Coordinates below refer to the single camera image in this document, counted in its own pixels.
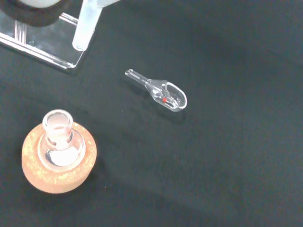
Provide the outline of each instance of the cork flask stand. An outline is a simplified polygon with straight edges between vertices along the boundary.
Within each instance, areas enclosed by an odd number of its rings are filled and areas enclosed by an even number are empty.
[[[81,161],[67,171],[47,168],[38,155],[39,141],[45,134],[43,123],[36,126],[25,138],[22,147],[22,169],[27,180],[47,193],[65,193],[79,187],[90,174],[97,158],[97,147],[92,135],[83,126],[72,122],[85,141],[85,154]]]

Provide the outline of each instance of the glassware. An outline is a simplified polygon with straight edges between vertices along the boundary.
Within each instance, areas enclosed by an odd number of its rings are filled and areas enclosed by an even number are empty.
[[[128,70],[125,75],[144,85],[152,98],[171,111],[178,112],[187,106],[187,98],[184,92],[176,85],[157,79],[148,79],[134,70]]]
[[[38,156],[46,168],[65,172],[83,160],[85,141],[72,125],[72,116],[64,110],[52,110],[43,118],[45,133],[38,143]]]

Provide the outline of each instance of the flask neck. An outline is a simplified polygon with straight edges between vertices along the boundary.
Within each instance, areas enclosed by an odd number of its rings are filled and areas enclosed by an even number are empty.
[[[63,110],[53,110],[43,119],[45,138],[56,150],[67,149],[72,140],[72,117]]]

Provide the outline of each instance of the white plastic tube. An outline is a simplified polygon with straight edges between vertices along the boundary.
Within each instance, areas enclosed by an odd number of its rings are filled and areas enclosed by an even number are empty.
[[[84,0],[72,46],[77,51],[87,50],[95,32],[102,9],[119,0]]]

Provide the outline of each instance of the round-bottom flask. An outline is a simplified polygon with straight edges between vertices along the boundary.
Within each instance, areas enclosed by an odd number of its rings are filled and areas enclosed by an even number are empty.
[[[43,118],[45,133],[38,143],[38,156],[49,170],[69,171],[83,160],[85,141],[72,124],[72,116],[64,110],[52,110]]]

